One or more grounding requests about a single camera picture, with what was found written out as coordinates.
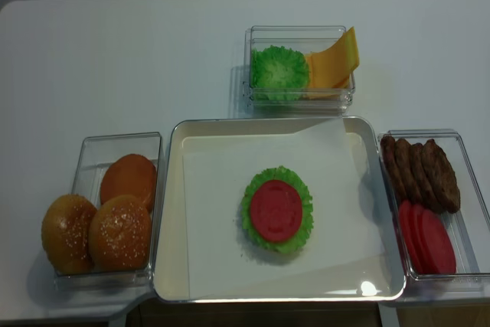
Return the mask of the clear patty tomato container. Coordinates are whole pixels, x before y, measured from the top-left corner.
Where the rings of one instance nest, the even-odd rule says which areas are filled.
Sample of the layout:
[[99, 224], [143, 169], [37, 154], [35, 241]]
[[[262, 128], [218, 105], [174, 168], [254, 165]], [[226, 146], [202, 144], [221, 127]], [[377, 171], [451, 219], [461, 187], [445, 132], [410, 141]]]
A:
[[[399, 219], [400, 194], [391, 183], [384, 160], [384, 144], [381, 142], [388, 136], [395, 140], [405, 139], [410, 144], [425, 144], [432, 139], [452, 166], [462, 207], [455, 214], [440, 214], [439, 219], [455, 254], [454, 273], [422, 274], [410, 259]], [[416, 305], [423, 302], [488, 301], [489, 212], [460, 134], [452, 129], [389, 130], [378, 135], [377, 150], [404, 273], [403, 293], [396, 302]]]

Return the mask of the sesame bun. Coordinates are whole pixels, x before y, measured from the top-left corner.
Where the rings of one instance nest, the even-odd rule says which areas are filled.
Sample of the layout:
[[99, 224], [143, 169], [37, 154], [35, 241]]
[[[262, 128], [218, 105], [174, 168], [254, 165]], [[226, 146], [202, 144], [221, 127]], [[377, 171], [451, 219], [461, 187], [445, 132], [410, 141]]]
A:
[[104, 272], [139, 270], [149, 259], [152, 219], [132, 195], [107, 201], [90, 224], [88, 246], [96, 267]]
[[88, 233], [96, 212], [81, 195], [62, 195], [48, 208], [41, 224], [41, 243], [58, 273], [83, 274], [93, 269]]

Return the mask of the red tomato slice on tray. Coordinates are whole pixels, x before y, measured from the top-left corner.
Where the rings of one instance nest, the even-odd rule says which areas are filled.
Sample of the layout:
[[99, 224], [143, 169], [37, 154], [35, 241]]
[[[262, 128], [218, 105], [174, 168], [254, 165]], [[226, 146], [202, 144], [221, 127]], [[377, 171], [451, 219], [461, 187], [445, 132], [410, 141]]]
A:
[[268, 242], [282, 243], [295, 235], [302, 223], [302, 200], [297, 190], [280, 180], [263, 183], [250, 205], [253, 228]]

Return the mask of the brown meat patty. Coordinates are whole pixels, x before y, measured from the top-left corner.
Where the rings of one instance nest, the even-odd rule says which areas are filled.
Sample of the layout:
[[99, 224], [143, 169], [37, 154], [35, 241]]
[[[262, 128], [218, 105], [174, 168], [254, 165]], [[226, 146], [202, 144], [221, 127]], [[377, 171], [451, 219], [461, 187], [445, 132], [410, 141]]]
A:
[[446, 153], [434, 139], [423, 145], [421, 161], [433, 193], [444, 211], [455, 214], [461, 207], [461, 194], [456, 174]]
[[434, 195], [432, 185], [423, 168], [421, 156], [422, 148], [423, 145], [421, 143], [415, 143], [410, 146], [410, 165], [413, 177], [420, 190], [423, 206], [436, 214], [442, 214], [445, 209]]
[[381, 150], [384, 160], [384, 166], [390, 177], [395, 196], [399, 202], [407, 199], [407, 193], [400, 175], [400, 171], [395, 159], [395, 139], [390, 135], [384, 135], [381, 138]]
[[398, 139], [395, 142], [395, 159], [400, 172], [400, 176], [407, 193], [407, 198], [412, 204], [420, 204], [423, 199], [416, 179], [413, 176], [410, 164], [411, 144], [405, 139]]

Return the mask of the left sesame bun top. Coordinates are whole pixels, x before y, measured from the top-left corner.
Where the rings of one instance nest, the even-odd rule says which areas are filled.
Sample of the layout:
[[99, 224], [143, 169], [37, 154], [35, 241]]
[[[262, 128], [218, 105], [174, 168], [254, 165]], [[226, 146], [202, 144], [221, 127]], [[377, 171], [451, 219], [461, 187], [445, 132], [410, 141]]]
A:
[[62, 195], [48, 208], [41, 224], [41, 243], [58, 273], [83, 274], [93, 269], [88, 233], [96, 212], [81, 195]]

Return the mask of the middle red tomato slice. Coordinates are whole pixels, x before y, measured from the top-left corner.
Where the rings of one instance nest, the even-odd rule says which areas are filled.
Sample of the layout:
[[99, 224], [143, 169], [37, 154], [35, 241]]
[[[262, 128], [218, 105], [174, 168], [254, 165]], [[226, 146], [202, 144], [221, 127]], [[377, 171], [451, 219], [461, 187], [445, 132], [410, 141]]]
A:
[[426, 258], [424, 256], [422, 240], [419, 234], [419, 217], [423, 213], [424, 207], [421, 204], [413, 204], [409, 210], [409, 226], [410, 226], [410, 236], [413, 244], [413, 249], [415, 252], [414, 263], [415, 269], [418, 274], [428, 274], [430, 270]]

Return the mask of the upright yellow cheese slice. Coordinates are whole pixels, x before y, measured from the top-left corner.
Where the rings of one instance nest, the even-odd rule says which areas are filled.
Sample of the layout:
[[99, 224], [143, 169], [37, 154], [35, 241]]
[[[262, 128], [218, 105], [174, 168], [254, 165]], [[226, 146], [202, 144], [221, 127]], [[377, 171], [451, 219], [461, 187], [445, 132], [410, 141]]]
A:
[[331, 51], [344, 51], [348, 57], [351, 75], [360, 64], [357, 39], [354, 27], [349, 28], [331, 47]]

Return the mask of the green lettuce in container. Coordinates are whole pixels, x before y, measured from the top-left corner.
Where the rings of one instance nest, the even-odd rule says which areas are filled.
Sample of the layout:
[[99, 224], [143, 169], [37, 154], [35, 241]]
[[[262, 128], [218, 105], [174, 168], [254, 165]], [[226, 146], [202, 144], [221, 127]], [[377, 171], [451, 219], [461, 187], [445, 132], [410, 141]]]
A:
[[294, 101], [309, 84], [309, 66], [303, 54], [284, 46], [253, 49], [252, 78], [255, 100]]

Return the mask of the white paper sheet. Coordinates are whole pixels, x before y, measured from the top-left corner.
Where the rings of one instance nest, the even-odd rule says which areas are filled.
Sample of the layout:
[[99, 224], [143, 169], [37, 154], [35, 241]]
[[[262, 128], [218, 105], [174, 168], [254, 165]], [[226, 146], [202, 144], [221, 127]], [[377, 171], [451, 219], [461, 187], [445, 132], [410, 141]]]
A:
[[[249, 123], [242, 135], [184, 141], [189, 294], [192, 298], [357, 297], [387, 288], [384, 245], [375, 223], [374, 174], [365, 151], [339, 119], [315, 125], [276, 120], [266, 134]], [[292, 254], [260, 248], [240, 223], [252, 177], [284, 166], [308, 186], [314, 228]]]

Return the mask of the white rectangular tray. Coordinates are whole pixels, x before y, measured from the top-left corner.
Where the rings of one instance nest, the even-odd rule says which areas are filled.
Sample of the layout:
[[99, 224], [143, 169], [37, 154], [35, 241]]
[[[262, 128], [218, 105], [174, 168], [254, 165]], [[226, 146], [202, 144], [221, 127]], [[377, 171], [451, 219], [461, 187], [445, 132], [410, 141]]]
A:
[[[253, 244], [240, 202], [284, 166], [313, 197], [297, 253]], [[153, 287], [181, 302], [391, 301], [406, 285], [371, 125], [359, 117], [187, 120], [172, 132]]]

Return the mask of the plain orange bun bottom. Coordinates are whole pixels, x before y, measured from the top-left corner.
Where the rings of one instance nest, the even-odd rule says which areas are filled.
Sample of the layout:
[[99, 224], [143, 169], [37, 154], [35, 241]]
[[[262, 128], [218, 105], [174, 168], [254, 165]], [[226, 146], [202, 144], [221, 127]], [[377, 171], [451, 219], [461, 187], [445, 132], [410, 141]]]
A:
[[155, 203], [157, 170], [145, 156], [129, 154], [114, 162], [103, 176], [100, 203], [120, 195], [138, 198], [151, 213]]

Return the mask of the green lettuce on tray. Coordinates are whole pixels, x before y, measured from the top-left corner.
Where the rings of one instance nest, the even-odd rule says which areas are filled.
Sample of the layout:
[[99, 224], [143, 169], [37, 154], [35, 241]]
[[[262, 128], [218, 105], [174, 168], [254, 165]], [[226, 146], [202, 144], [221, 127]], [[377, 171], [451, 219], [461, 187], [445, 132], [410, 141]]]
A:
[[[282, 243], [271, 243], [263, 239], [253, 228], [250, 218], [251, 199], [255, 191], [266, 181], [280, 180], [293, 186], [299, 193], [302, 200], [302, 223], [298, 232], [289, 240]], [[292, 254], [301, 250], [310, 238], [314, 228], [313, 219], [313, 197], [310, 194], [306, 183], [293, 171], [284, 166], [276, 168], [266, 168], [254, 175], [246, 186], [242, 200], [240, 202], [240, 223], [241, 226], [253, 243], [257, 246], [281, 254]]]

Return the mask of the front red tomato slice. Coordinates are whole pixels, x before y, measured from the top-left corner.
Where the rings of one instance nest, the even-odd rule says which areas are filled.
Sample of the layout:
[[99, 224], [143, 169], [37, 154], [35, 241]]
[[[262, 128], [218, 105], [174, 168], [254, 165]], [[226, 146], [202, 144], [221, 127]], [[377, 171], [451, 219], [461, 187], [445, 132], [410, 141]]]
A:
[[456, 256], [451, 240], [443, 223], [433, 212], [423, 210], [418, 215], [416, 235], [425, 274], [456, 273]]

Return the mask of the right sesame bun top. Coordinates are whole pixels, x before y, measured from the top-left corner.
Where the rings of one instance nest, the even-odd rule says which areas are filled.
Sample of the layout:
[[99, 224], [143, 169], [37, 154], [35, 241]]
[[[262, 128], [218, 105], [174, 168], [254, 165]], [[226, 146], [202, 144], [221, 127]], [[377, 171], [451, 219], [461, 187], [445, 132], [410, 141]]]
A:
[[132, 195], [107, 201], [90, 224], [88, 246], [96, 267], [104, 272], [139, 270], [149, 259], [152, 219]]

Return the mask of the back red tomato slice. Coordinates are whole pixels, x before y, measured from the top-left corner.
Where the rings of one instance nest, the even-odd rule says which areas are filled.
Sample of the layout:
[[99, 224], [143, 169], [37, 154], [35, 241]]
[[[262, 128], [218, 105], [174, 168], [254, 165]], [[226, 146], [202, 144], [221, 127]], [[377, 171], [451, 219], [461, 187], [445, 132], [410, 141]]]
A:
[[412, 268], [415, 272], [419, 273], [420, 271], [423, 271], [423, 266], [420, 262], [420, 258], [418, 257], [416, 244], [414, 243], [414, 233], [410, 225], [411, 207], [412, 204], [408, 200], [402, 201], [398, 211], [398, 218], [403, 239], [412, 263]]

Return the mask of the clear lettuce cheese container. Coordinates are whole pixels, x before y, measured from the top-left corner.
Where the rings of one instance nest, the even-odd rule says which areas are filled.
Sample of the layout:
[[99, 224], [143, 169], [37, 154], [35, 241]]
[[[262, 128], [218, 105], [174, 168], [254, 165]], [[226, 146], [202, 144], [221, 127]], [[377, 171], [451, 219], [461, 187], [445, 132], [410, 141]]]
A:
[[250, 86], [251, 52], [253, 49], [262, 51], [270, 46], [284, 46], [299, 51], [306, 56], [331, 47], [348, 29], [344, 26], [253, 26], [246, 32], [244, 57], [244, 95], [247, 102], [256, 108], [282, 110], [331, 110], [344, 113], [352, 103], [355, 92], [354, 75], [352, 73], [348, 88], [313, 90], [308, 86], [302, 91], [301, 97], [294, 101], [255, 100], [253, 88]]

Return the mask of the clear bun container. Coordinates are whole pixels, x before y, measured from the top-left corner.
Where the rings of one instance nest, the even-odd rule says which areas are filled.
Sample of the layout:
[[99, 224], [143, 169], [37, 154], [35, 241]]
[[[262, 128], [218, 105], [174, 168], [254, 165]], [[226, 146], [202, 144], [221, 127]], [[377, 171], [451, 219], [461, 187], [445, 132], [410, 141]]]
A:
[[109, 167], [125, 155], [139, 154], [155, 167], [155, 193], [150, 213], [152, 230], [149, 243], [149, 259], [136, 270], [92, 270], [79, 275], [63, 275], [54, 272], [54, 285], [58, 290], [104, 290], [147, 286], [152, 283], [155, 268], [156, 247], [162, 216], [163, 187], [165, 179], [165, 147], [159, 132], [141, 132], [125, 135], [93, 136], [83, 140], [72, 192], [91, 201], [96, 208], [102, 206], [101, 186]]

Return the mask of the flat yellow cheese slices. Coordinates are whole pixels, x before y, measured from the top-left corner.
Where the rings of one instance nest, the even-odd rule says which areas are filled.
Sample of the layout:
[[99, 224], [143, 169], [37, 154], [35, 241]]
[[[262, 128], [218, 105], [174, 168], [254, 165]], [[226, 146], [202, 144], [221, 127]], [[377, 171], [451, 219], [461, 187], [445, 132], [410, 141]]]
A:
[[313, 90], [344, 89], [349, 85], [351, 68], [344, 51], [330, 49], [305, 56], [309, 66], [309, 85]]

